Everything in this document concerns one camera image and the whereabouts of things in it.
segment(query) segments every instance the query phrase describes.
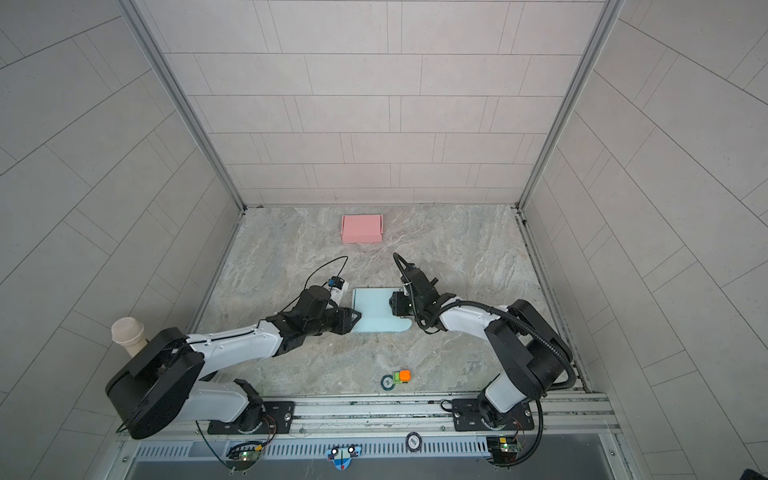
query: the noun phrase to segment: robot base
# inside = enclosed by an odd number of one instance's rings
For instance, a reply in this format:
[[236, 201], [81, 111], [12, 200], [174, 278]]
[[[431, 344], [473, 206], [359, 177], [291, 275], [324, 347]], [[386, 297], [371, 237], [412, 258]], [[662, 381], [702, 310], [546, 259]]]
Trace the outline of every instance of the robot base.
[[[453, 426], [457, 432], [487, 432], [494, 429], [486, 426], [480, 416], [479, 410], [480, 402], [477, 399], [453, 399], [451, 400], [451, 409], [454, 412], [459, 412], [457, 417], [453, 415]], [[531, 416], [526, 415], [525, 412], [530, 412], [531, 409], [528, 403], [521, 402], [512, 407], [510, 415], [520, 423], [522, 430], [533, 430], [534, 423]], [[518, 427], [514, 421], [509, 422], [503, 427], [504, 430], [517, 430]]]
[[[296, 403], [264, 402], [264, 408], [266, 409], [264, 415], [269, 415], [277, 423], [276, 433], [288, 433], [290, 424], [293, 421], [293, 410], [296, 408]], [[270, 433], [272, 433], [271, 427], [264, 421], [261, 422], [256, 430], [249, 433], [238, 432], [237, 427], [233, 423], [212, 420], [208, 424], [208, 435], [268, 435]]]

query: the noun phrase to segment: marble floor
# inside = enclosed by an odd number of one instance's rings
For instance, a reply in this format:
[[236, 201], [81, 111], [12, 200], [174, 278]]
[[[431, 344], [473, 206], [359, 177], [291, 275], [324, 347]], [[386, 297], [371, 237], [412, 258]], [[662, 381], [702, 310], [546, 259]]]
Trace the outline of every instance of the marble floor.
[[[381, 243], [344, 244], [344, 214], [383, 214]], [[508, 305], [522, 298], [551, 316], [508, 205], [254, 208], [247, 211], [197, 331], [246, 326], [274, 314], [301, 291], [318, 266], [349, 255], [342, 277], [352, 288], [399, 286], [392, 261], [398, 252], [439, 292]], [[313, 277], [321, 284], [340, 265]], [[341, 306], [350, 306], [351, 291]], [[285, 355], [243, 362], [220, 373], [241, 378], [262, 395], [383, 392], [387, 373], [410, 369], [410, 383], [395, 392], [478, 391], [501, 372], [490, 345], [473, 336], [426, 335], [416, 325], [401, 333], [324, 333]]]

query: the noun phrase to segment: orange and green toy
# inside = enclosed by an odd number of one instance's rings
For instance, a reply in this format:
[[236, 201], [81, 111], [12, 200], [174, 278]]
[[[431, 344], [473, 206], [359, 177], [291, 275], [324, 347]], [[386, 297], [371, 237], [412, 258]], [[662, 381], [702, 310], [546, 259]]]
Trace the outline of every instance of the orange and green toy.
[[410, 381], [411, 371], [400, 370], [399, 372], [394, 372], [392, 375], [384, 375], [382, 377], [382, 388], [388, 392], [389, 390], [395, 388], [395, 384], [408, 383]]

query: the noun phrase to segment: gray tile wall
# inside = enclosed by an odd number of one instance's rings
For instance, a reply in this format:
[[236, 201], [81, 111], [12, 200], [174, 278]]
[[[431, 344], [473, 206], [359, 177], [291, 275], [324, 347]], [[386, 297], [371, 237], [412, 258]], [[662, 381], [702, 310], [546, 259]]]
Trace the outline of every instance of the gray tile wall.
[[647, 478], [768, 472], [766, 30], [627, 0], [526, 211]]
[[517, 201], [603, 6], [137, 5], [256, 205]]
[[183, 329], [237, 208], [111, 0], [0, 5], [0, 192], [0, 477], [80, 480], [110, 325]]

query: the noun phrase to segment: cardboard box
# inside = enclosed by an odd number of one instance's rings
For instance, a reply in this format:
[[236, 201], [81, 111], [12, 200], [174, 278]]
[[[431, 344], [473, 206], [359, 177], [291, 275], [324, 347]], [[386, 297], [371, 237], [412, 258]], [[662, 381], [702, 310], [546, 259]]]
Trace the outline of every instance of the cardboard box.
[[384, 234], [382, 215], [344, 215], [341, 241], [344, 243], [379, 243]]

